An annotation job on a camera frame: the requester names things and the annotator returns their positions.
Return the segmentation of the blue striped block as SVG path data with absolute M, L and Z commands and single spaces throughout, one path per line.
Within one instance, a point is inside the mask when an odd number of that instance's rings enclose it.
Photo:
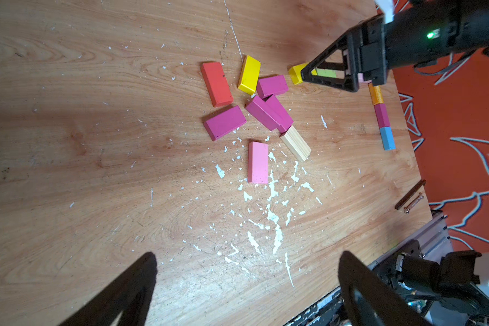
M 383 148 L 385 151 L 396 149 L 393 132 L 390 126 L 380 128 L 380 135 L 383 142 Z

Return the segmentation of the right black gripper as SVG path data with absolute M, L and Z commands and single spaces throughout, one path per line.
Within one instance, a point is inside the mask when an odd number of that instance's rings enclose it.
M 379 86 L 392 69 L 424 68 L 450 54 L 466 59 L 477 50 L 489 57 L 489 1 L 419 1 L 390 23 L 378 15 L 351 31 L 305 66 L 304 82 L 357 92 L 358 74 Z M 313 75 L 317 69 L 344 77 Z

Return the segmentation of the natural wood block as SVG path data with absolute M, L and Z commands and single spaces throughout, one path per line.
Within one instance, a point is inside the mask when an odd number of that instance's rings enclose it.
M 304 162 L 308 159 L 311 154 L 311 148 L 304 141 L 294 125 L 290 126 L 280 138 L 298 160 Z

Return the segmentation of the orange yellow cylinder block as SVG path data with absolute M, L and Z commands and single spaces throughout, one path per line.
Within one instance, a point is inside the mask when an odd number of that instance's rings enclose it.
M 373 106 L 384 104 L 383 93 L 379 86 L 374 86 L 372 83 L 368 84 L 369 93 L 372 99 Z

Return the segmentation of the dark magenta block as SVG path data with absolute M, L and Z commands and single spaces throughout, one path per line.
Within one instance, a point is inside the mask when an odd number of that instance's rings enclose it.
M 293 125 L 293 118 L 289 115 L 288 111 L 283 107 L 276 96 L 269 96 L 266 100 L 266 104 L 278 115 L 277 124 L 279 132 L 281 134 L 286 133 Z

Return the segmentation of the green block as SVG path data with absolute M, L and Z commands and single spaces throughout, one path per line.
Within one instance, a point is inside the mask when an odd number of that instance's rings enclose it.
M 336 72 L 332 69 L 315 69 L 315 72 L 319 77 L 337 78 Z

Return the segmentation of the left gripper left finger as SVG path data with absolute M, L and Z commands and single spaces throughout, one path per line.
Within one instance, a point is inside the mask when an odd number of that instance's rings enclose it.
M 144 253 L 62 325 L 144 325 L 158 274 L 156 256 Z

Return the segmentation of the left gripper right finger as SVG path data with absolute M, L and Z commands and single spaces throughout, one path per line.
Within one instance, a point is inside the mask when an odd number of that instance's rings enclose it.
M 351 252 L 340 256 L 342 298 L 352 325 L 429 325 Z

